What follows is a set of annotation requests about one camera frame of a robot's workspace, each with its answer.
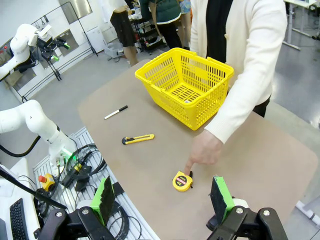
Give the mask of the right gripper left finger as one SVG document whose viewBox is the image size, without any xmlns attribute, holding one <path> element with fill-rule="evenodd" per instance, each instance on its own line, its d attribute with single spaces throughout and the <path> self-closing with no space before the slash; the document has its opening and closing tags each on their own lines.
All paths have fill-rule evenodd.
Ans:
<svg viewBox="0 0 320 240">
<path fill-rule="evenodd" d="M 115 191 L 111 178 L 101 180 L 89 206 L 82 206 L 68 213 L 64 209 L 50 212 L 42 228 L 37 230 L 38 240 L 114 240 L 107 229 L 113 205 Z"/>
</svg>

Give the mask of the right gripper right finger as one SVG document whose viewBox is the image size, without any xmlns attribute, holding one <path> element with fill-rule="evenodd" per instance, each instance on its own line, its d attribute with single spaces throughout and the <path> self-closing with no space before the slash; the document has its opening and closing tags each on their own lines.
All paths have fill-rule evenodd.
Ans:
<svg viewBox="0 0 320 240">
<path fill-rule="evenodd" d="M 222 176 L 212 179 L 210 199 L 214 215 L 206 226 L 209 240 L 286 240 L 287 234 L 275 209 L 252 211 L 247 202 L 232 197 Z"/>
</svg>

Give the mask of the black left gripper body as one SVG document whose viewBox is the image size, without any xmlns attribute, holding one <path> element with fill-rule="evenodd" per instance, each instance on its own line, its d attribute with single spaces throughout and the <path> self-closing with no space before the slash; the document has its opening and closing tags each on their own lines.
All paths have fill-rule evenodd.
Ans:
<svg viewBox="0 0 320 240">
<path fill-rule="evenodd" d="M 44 59 L 51 59 L 53 56 L 54 49 L 59 46 L 61 42 L 57 39 L 53 39 L 52 36 L 47 38 L 39 38 L 39 49 L 41 56 Z"/>
</svg>

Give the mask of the person's left hand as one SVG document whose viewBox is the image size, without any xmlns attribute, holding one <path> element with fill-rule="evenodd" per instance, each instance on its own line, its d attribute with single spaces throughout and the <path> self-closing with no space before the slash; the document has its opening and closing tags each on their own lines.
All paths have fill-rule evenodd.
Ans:
<svg viewBox="0 0 320 240">
<path fill-rule="evenodd" d="M 223 143 L 208 130 L 203 130 L 192 143 L 184 174 L 189 175 L 194 164 L 213 165 L 221 155 Z"/>
</svg>

